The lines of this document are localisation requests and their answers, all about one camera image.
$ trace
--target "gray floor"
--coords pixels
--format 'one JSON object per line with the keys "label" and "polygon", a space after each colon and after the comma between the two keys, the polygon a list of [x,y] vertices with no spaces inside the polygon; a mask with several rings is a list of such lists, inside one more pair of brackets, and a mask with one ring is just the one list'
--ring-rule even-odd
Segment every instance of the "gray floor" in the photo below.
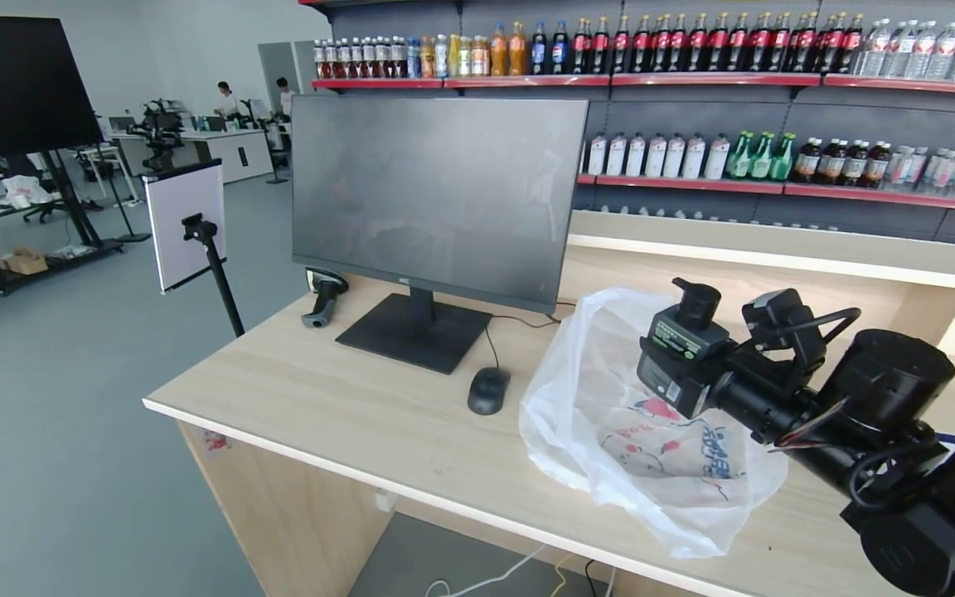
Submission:
{"label": "gray floor", "polygon": [[[246,326],[303,294],[291,196],[263,180],[226,187],[227,273]],[[142,207],[128,214],[148,231]],[[91,220],[104,237],[125,232],[114,209]],[[52,250],[69,234],[61,215],[2,218],[0,253]],[[160,296],[151,241],[0,298],[0,596],[261,594],[174,424],[140,403],[231,338],[210,276]],[[397,518],[353,597],[417,596],[434,578],[459,590],[518,560]],[[557,585],[546,564],[523,571],[475,597]],[[560,597],[588,594],[570,575]]]}

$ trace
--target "green bottle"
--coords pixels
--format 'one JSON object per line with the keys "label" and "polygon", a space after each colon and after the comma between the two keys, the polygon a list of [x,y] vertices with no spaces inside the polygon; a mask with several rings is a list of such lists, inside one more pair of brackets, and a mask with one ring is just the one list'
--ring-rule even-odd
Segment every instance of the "green bottle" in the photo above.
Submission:
{"label": "green bottle", "polygon": [[791,165],[795,158],[795,133],[785,133],[780,151],[773,158],[773,171],[770,177],[774,181],[786,181],[791,175]]}
{"label": "green bottle", "polygon": [[754,160],[750,163],[750,177],[755,181],[764,181],[768,171],[773,167],[773,134],[769,131],[761,133],[758,142],[758,151],[754,152]]}
{"label": "green bottle", "polygon": [[739,133],[739,140],[735,141],[735,149],[728,156],[728,177],[746,178],[746,173],[750,171],[750,139],[754,138],[754,133],[743,131]]}

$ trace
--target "plastic bag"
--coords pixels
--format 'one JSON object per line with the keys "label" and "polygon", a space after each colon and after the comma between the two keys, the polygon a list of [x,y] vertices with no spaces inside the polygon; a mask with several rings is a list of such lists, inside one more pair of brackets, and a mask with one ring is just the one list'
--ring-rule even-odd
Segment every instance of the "plastic bag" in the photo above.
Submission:
{"label": "plastic bag", "polygon": [[788,457],[719,410],[686,420],[640,382],[639,338],[672,303],[626,288],[581,299],[526,389],[520,431],[541,471],[624,507],[672,556],[723,556]]}

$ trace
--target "monitor base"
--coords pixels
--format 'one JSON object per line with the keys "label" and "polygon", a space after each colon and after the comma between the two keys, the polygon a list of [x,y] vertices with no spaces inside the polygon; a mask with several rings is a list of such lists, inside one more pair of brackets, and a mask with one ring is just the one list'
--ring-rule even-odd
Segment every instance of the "monitor base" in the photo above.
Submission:
{"label": "monitor base", "polygon": [[433,292],[412,288],[410,296],[386,296],[337,342],[450,375],[490,320],[491,313],[435,303]]}

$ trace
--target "robotic arm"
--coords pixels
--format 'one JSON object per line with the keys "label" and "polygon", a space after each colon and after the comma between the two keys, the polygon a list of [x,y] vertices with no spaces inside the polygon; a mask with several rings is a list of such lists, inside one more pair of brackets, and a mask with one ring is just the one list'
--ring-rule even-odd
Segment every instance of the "robotic arm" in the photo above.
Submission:
{"label": "robotic arm", "polygon": [[[750,339],[713,323],[720,292],[683,279],[677,305],[640,337],[640,381],[692,419],[732,415],[751,438],[784,450],[850,503],[841,517],[868,561],[912,595],[955,595],[955,453],[920,417],[955,377],[944,352],[922,340],[865,329],[820,390],[807,383],[827,344],[859,309],[815,318],[793,289],[743,306]],[[826,335],[819,326],[837,322]],[[792,351],[773,360],[767,352]]]}

